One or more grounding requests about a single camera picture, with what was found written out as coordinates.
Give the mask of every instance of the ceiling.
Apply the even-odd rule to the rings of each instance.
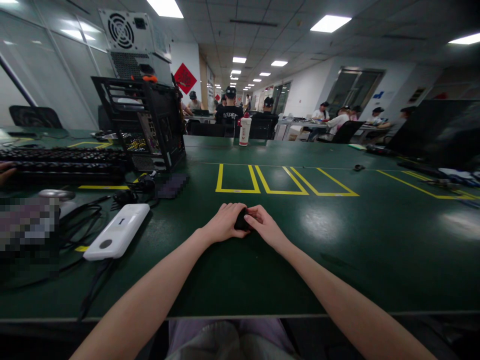
[[[480,32],[478,0],[176,0],[183,19],[159,17],[146,0],[75,2],[148,13],[174,42],[198,43],[223,88],[230,84],[232,69],[241,70],[233,81],[237,89],[258,88],[333,56],[442,67],[480,63],[480,43],[448,44]],[[310,31],[325,15],[352,20],[333,33]],[[234,56],[247,58],[246,63],[233,63]],[[288,64],[271,66],[274,60]],[[271,75],[261,77],[261,72]]]

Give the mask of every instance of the white bottle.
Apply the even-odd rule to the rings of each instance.
[[[240,146],[247,146],[249,144],[250,125],[252,125],[252,119],[248,112],[240,119],[240,139],[238,144]]]

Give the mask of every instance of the person's left hand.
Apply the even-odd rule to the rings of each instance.
[[[200,230],[209,244],[225,241],[230,238],[244,238],[250,231],[235,230],[234,225],[242,209],[247,205],[242,203],[222,204],[214,217]]]
[[[12,164],[12,162],[0,162],[0,171],[9,168]],[[16,168],[11,168],[0,174],[0,187],[5,184],[7,179],[12,176],[15,171],[17,171]]]

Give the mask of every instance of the red diamond sign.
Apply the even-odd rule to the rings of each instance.
[[[192,75],[190,70],[182,62],[180,67],[175,73],[175,81],[178,84],[178,87],[185,93],[188,94],[190,90],[194,87],[197,79]]]

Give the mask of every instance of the computer monitor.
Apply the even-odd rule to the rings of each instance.
[[[387,145],[435,167],[480,164],[480,100],[424,100]]]

